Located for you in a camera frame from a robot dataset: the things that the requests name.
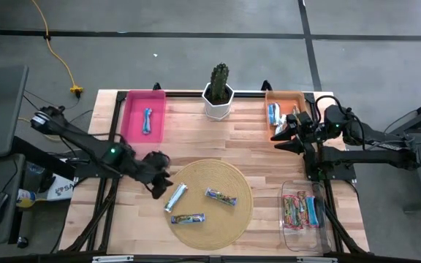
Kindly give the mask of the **white hexagonal plant pot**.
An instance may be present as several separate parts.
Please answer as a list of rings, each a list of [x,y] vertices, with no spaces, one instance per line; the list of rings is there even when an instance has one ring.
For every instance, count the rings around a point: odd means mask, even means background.
[[[231,106],[232,106],[232,101],[234,99],[234,95],[235,92],[234,90],[228,85],[226,84],[226,92],[228,93],[228,102],[225,104],[212,104],[207,98],[206,98],[206,93],[210,90],[210,83],[207,83],[204,91],[202,92],[201,97],[204,100],[204,109],[205,109],[205,114],[209,117],[212,118],[214,120],[217,121],[221,121],[222,119],[226,118],[230,111],[231,111]]]

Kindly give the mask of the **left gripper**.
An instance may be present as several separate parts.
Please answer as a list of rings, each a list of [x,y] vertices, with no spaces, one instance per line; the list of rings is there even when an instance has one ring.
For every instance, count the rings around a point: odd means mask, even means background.
[[[173,182],[169,180],[170,174],[167,171],[170,165],[170,157],[161,151],[151,151],[141,161],[137,163],[137,179],[141,183],[152,183],[152,197],[158,199],[172,186]]]

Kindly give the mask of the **green cactus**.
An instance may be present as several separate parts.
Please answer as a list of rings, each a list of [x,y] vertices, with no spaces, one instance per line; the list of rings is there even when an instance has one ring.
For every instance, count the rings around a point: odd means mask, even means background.
[[[226,89],[229,68],[225,63],[218,64],[211,74],[210,78],[210,96],[212,104],[225,104],[228,102],[228,93]]]

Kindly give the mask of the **blue purple granola bar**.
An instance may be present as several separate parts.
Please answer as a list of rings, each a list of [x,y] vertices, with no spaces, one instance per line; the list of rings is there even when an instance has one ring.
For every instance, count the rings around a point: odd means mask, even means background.
[[[202,223],[204,221],[205,221],[204,213],[178,215],[178,216],[171,217],[171,224],[193,224],[193,223]]]

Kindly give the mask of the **pink plastic bin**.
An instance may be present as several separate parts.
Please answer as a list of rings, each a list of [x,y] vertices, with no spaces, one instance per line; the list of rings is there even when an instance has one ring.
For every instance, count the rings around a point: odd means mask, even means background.
[[[130,90],[126,96],[121,134],[128,143],[160,143],[163,139],[167,97],[161,90]],[[150,132],[145,134],[144,123],[148,115]]]

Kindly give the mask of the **dark green granola bar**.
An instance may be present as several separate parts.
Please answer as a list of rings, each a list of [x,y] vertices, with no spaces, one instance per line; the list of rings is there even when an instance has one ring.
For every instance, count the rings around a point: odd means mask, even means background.
[[[205,191],[205,196],[210,197],[211,199],[217,200],[219,202],[222,202],[226,205],[236,206],[237,204],[236,197],[230,197],[213,188],[207,188]]]

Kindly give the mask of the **orange plastic bin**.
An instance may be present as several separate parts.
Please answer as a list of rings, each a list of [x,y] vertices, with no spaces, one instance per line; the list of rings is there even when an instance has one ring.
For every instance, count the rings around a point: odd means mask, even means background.
[[[292,114],[292,108],[296,104],[300,112],[306,111],[306,102],[304,94],[300,91],[267,91],[265,95],[265,110],[268,131],[270,135],[275,134],[276,125],[271,126],[268,122],[267,106],[270,103],[279,103],[281,115],[286,116]]]

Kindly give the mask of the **round woven placemat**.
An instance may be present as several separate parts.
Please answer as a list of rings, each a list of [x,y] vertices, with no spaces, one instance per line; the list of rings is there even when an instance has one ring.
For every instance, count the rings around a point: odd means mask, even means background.
[[[172,212],[164,212],[169,228],[182,243],[198,250],[217,250],[232,244],[245,232],[252,218],[254,198],[239,169],[224,161],[203,159],[185,166],[172,180],[175,185],[164,194],[165,203],[180,183],[188,186]],[[236,197],[236,206],[205,196],[207,188]],[[171,224],[172,216],[195,213],[204,213],[205,221]]]

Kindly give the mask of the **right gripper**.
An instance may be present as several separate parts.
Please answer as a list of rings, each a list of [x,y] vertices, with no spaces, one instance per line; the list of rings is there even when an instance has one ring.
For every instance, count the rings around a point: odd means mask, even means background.
[[[274,148],[285,150],[296,154],[305,152],[305,144],[322,142],[325,139],[322,129],[317,122],[313,120],[312,127],[300,127],[297,118],[290,121],[290,126],[286,126],[283,130],[276,132],[271,141],[286,141],[274,145]]]

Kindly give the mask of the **white printed box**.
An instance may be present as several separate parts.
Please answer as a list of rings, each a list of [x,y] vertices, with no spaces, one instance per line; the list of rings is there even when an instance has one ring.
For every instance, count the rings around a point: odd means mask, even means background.
[[[54,178],[55,180],[53,184],[46,191],[46,200],[49,202],[54,202],[71,199],[77,180],[68,180],[58,175],[54,175]]]

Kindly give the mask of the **clear plastic bin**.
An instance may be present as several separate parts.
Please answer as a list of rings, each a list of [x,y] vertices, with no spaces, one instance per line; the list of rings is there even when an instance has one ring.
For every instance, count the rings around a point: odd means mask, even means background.
[[[305,191],[306,196],[315,197],[316,215],[319,220],[318,227],[310,227],[308,225],[307,206],[306,213],[301,214],[299,205],[301,227],[295,229],[293,225],[290,228],[284,226],[283,196],[289,195],[291,198],[297,198],[297,192],[299,191]],[[282,243],[289,250],[316,254],[323,254],[331,251],[332,241],[329,233],[330,225],[327,216],[325,215],[325,188],[322,184],[304,180],[285,181],[282,183],[278,193],[278,205],[281,232],[280,238]]]

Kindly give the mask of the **plastic bottle yellow label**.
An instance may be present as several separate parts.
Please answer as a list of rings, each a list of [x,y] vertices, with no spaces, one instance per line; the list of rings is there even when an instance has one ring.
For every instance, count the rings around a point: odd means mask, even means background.
[[[37,195],[33,191],[18,189],[18,197],[16,206],[21,208],[29,208],[37,201]]]

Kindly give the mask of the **silver metal bracket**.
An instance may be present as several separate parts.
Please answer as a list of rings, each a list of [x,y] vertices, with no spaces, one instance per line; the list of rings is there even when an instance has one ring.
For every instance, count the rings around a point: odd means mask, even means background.
[[[133,255],[94,256],[91,263],[129,263],[133,261]]]
[[[297,258],[297,263],[338,263],[336,258],[319,256],[301,256]]]

